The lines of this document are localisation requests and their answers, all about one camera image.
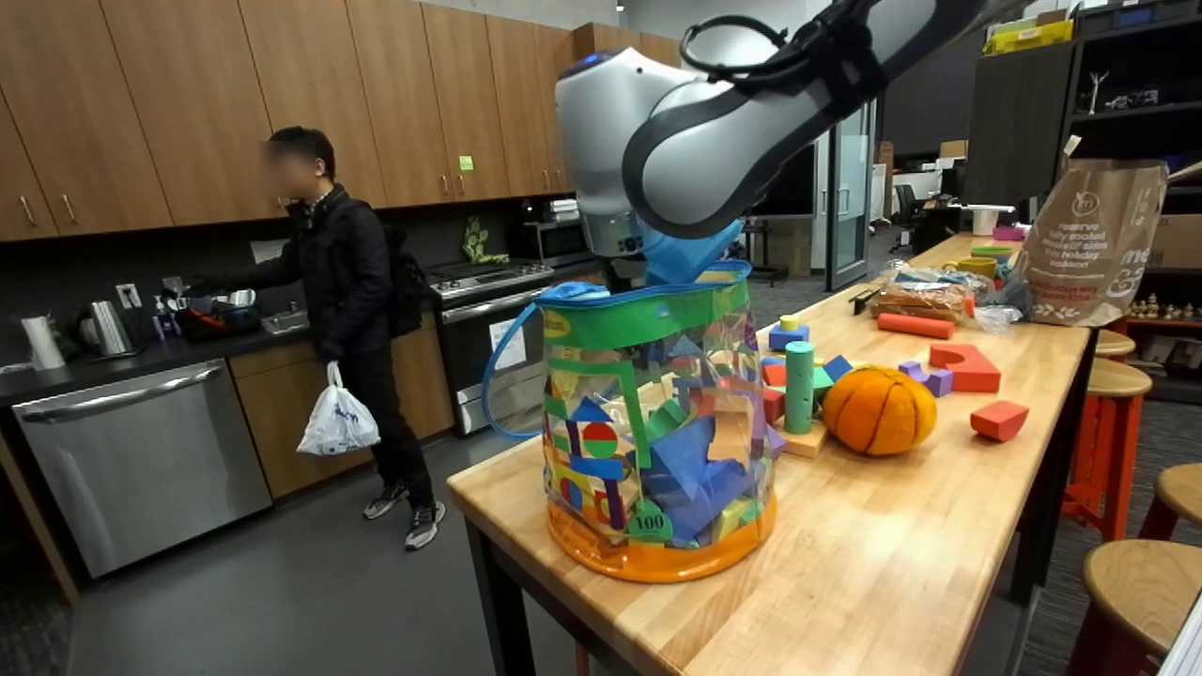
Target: black robot arm segment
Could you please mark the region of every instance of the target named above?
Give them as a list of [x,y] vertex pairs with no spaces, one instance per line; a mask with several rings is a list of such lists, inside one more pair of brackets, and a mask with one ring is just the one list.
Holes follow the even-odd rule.
[[838,0],[751,68],[702,64],[684,49],[729,86],[706,101],[661,105],[639,124],[624,150],[631,210],[669,237],[725,229],[763,199],[793,154],[962,34],[984,4]]

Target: cabinet handle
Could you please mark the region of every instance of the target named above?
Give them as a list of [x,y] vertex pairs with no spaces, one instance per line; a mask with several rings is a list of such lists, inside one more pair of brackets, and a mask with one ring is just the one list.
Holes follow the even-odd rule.
[[26,195],[15,195],[15,199],[23,203],[30,229],[38,229],[38,214],[34,214],[30,199]]
[[75,203],[71,203],[71,195],[64,192],[64,207],[68,207],[68,222],[71,225],[79,225],[79,218],[75,218]]

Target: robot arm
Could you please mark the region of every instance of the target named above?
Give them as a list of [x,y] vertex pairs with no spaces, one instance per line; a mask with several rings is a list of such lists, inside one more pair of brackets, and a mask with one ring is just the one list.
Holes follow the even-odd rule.
[[597,255],[639,252],[639,222],[680,240],[744,218],[774,173],[992,0],[834,0],[763,64],[665,68],[635,49],[556,86],[567,173]]

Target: white plastic bag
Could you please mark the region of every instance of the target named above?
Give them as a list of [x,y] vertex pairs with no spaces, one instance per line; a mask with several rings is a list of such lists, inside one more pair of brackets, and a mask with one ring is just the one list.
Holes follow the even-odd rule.
[[346,387],[338,361],[327,364],[327,391],[316,398],[301,454],[346,454],[379,443],[379,424],[368,406],[361,406]]

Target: wooden stool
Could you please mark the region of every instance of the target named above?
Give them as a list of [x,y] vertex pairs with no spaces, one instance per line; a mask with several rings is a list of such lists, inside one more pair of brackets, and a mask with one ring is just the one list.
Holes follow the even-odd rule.
[[1157,477],[1157,499],[1142,518],[1138,537],[1168,541],[1179,515],[1202,526],[1202,462],[1168,466]]
[[1108,541],[1086,560],[1089,612],[1071,672],[1142,672],[1142,653],[1168,653],[1202,590],[1202,548],[1176,541]]
[[1097,330],[1093,357],[1127,361],[1134,353],[1134,342],[1119,330]]
[[1153,379],[1146,372],[1093,361],[1063,515],[1097,526],[1104,541],[1127,533],[1142,394],[1149,391]]

